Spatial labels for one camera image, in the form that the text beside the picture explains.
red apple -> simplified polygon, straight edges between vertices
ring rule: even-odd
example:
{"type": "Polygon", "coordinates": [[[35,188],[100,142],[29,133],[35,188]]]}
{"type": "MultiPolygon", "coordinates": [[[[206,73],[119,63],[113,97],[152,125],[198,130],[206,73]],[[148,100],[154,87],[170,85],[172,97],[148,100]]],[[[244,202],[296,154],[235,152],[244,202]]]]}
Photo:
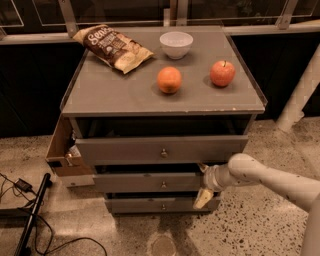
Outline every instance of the red apple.
{"type": "Polygon", "coordinates": [[[231,62],[220,60],[213,64],[210,69],[210,79],[216,86],[227,86],[231,83],[236,70],[231,62]]]}

concrete floor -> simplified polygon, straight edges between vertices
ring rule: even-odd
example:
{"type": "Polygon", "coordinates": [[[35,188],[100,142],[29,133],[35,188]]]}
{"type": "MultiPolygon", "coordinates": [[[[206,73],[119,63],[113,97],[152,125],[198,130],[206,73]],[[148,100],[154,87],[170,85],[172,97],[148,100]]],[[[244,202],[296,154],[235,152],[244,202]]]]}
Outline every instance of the concrete floor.
{"type": "MultiPolygon", "coordinates": [[[[273,168],[320,179],[320,118],[304,118],[292,131],[278,130],[272,120],[256,121],[245,152],[273,168]]],[[[37,190],[51,136],[0,139],[0,172],[22,178],[37,190]]],[[[210,215],[113,217],[93,186],[66,188],[52,174],[41,216],[52,226],[50,249],[79,237],[100,242],[112,256],[127,255],[299,255],[307,214],[262,185],[229,188],[210,215]]],[[[22,206],[24,198],[8,191],[1,208],[22,206]]],[[[14,255],[19,223],[0,222],[0,255],[14,255]]],[[[44,251],[49,231],[40,222],[37,247],[44,251]]],[[[32,255],[35,231],[30,237],[32,255]]],[[[80,240],[50,255],[104,255],[90,240],[80,240]]]]}

white bowl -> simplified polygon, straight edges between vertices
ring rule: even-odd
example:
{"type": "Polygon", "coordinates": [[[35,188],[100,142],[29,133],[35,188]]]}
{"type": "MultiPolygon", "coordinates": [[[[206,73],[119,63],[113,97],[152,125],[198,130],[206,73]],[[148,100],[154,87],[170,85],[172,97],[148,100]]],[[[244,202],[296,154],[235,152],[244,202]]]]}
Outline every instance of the white bowl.
{"type": "Polygon", "coordinates": [[[193,37],[187,33],[173,31],[160,36],[160,45],[171,59],[181,59],[191,48],[193,37]]]}

dresser top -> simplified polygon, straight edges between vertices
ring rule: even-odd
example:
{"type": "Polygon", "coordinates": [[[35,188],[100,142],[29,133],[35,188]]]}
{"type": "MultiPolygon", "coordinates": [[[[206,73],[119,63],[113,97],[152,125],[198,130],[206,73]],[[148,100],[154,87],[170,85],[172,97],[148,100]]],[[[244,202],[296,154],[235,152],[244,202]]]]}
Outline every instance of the dresser top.
{"type": "Polygon", "coordinates": [[[259,114],[265,110],[263,96],[246,74],[245,64],[219,26],[117,28],[154,52],[154,56],[124,75],[89,52],[62,110],[67,117],[167,116],[259,114]],[[169,59],[161,50],[159,38],[168,31],[184,31],[194,42],[180,60],[169,59]],[[213,63],[227,60],[236,75],[225,88],[212,84],[213,63]],[[156,83],[158,72],[174,66],[182,74],[182,85],[172,95],[162,93],[156,83]]]}

orange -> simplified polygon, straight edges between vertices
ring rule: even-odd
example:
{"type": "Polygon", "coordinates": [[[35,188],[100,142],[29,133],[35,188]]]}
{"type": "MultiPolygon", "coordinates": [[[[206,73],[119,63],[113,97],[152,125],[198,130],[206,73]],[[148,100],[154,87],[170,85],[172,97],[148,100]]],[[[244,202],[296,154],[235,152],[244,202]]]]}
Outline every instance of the orange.
{"type": "Polygon", "coordinates": [[[175,67],[165,67],[158,73],[157,84],[164,93],[175,93],[179,90],[182,82],[181,73],[175,67]]]}

